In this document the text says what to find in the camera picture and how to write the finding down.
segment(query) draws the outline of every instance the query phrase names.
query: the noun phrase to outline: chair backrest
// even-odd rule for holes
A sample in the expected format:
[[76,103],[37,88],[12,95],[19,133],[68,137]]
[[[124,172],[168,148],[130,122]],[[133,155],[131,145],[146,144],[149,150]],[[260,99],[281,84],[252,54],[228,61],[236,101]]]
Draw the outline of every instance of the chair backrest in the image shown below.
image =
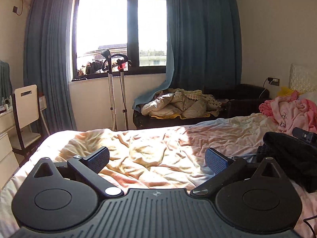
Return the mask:
[[15,106],[20,129],[39,119],[37,86],[17,88]]

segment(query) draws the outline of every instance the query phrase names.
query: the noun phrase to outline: garment steamer pole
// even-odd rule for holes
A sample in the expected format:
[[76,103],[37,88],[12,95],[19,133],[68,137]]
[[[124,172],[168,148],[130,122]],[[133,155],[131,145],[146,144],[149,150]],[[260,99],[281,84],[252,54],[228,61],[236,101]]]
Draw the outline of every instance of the garment steamer pole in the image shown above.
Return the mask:
[[[127,109],[126,109],[126,90],[125,90],[125,83],[124,83],[124,69],[122,67],[123,63],[128,62],[128,57],[126,55],[122,54],[114,54],[111,55],[110,50],[106,49],[104,50],[101,55],[106,58],[106,60],[103,63],[102,69],[105,70],[105,64],[108,62],[108,81],[109,81],[109,92],[110,92],[110,101],[111,101],[111,113],[112,113],[112,131],[117,131],[117,121],[116,121],[116,109],[115,109],[115,96],[114,96],[114,85],[113,85],[113,79],[112,79],[112,68],[118,66],[120,71],[120,83],[121,83],[121,91],[122,91],[122,102],[123,102],[123,113],[125,118],[125,124],[126,124],[126,130],[129,129],[128,126],[128,115],[127,115]],[[120,56],[123,57],[123,60],[118,59],[117,63],[112,65],[111,58]]]

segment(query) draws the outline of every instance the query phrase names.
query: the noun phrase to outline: chair seat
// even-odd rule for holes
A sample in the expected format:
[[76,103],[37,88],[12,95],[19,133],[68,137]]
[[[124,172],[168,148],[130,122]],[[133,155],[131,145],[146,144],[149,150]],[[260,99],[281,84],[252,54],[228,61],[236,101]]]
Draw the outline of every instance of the chair seat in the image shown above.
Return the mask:
[[[36,133],[36,132],[22,131],[21,136],[22,136],[24,147],[26,148],[29,145],[31,145],[33,142],[38,140],[41,137],[41,134]],[[12,136],[9,139],[10,139],[10,143],[11,143],[12,148],[21,150],[18,135]]]

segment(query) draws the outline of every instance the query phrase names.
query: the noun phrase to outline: black sofa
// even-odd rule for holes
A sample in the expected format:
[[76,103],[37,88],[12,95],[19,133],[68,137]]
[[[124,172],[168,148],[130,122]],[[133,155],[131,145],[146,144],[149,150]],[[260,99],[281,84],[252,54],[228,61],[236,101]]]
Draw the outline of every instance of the black sofa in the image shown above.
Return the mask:
[[204,94],[212,94],[216,99],[229,99],[225,104],[223,111],[220,112],[218,117],[211,115],[205,118],[192,118],[192,119],[156,119],[150,116],[144,116],[140,112],[133,112],[133,123],[138,130],[162,128],[171,126],[193,125],[203,121],[216,120],[217,118],[232,118],[235,116],[249,116],[252,113],[259,113],[259,105],[264,101],[270,99],[270,93],[266,89],[259,86],[249,84],[239,84],[234,89],[218,90],[206,89]]

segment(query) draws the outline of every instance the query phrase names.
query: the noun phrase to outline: wall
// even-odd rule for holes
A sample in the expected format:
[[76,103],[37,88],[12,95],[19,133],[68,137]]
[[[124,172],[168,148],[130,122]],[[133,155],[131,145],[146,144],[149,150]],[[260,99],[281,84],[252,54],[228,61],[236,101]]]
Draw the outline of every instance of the wall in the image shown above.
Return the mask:
[[[132,105],[142,93],[157,87],[165,79],[165,74],[145,74],[125,76],[126,106],[129,129],[133,124]],[[115,91],[116,119],[118,130],[125,129],[123,102],[119,77],[113,78]],[[79,131],[112,127],[108,78],[69,83],[70,97]]]
[[23,86],[23,49],[26,18],[30,0],[24,0],[21,16],[12,12],[13,6],[21,13],[21,0],[0,0],[0,60],[9,63],[13,90]]
[[[292,63],[317,66],[317,0],[237,0],[242,34],[242,82],[267,77],[288,86]],[[279,87],[266,84],[275,97]]]

